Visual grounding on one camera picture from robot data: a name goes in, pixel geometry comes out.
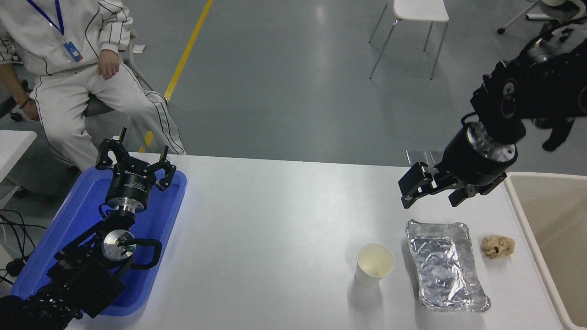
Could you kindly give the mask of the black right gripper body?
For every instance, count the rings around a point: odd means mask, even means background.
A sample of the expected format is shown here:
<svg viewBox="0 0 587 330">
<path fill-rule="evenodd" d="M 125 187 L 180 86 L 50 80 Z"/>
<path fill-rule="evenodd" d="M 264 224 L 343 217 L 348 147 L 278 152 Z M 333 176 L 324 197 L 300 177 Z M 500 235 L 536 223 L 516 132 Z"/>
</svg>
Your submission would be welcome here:
<svg viewBox="0 0 587 330">
<path fill-rule="evenodd" d="M 444 149 L 435 167 L 476 186 L 493 182 L 516 162 L 514 144 L 502 144 L 483 127 L 463 127 Z"/>
</svg>

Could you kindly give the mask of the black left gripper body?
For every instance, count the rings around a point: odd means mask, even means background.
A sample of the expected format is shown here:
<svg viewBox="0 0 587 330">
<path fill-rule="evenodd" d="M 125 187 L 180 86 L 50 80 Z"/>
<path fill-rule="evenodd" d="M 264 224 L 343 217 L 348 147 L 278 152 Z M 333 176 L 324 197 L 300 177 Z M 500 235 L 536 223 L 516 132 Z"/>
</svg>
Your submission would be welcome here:
<svg viewBox="0 0 587 330">
<path fill-rule="evenodd" d="M 152 173 L 138 175 L 127 170 L 113 171 L 111 184 L 105 195 L 105 202 L 114 204 L 115 200 L 129 198 L 140 204 L 148 204 L 152 186 Z"/>
</svg>

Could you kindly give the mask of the person's left hand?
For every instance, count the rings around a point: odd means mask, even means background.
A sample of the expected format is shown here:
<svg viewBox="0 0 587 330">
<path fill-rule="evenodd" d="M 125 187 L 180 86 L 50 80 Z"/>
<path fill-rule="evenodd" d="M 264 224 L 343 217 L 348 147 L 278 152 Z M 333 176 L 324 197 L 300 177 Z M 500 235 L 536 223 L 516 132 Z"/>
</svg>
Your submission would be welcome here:
<svg viewBox="0 0 587 330">
<path fill-rule="evenodd" d="M 119 72 L 120 62 L 119 54 L 115 51 L 104 49 L 101 50 L 98 62 L 97 62 L 97 73 L 105 81 L 111 79 Z"/>
</svg>

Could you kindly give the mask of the person's right hand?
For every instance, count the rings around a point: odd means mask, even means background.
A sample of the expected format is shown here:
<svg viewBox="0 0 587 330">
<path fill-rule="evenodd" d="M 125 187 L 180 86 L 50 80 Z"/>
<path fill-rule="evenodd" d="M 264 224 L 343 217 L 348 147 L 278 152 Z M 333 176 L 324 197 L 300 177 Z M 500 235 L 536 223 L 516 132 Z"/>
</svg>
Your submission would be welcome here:
<svg viewBox="0 0 587 330">
<path fill-rule="evenodd" d="M 32 98 L 27 98 L 25 102 L 19 105 L 25 116 L 32 121 L 40 121 L 40 115 L 36 106 L 36 101 Z"/>
</svg>

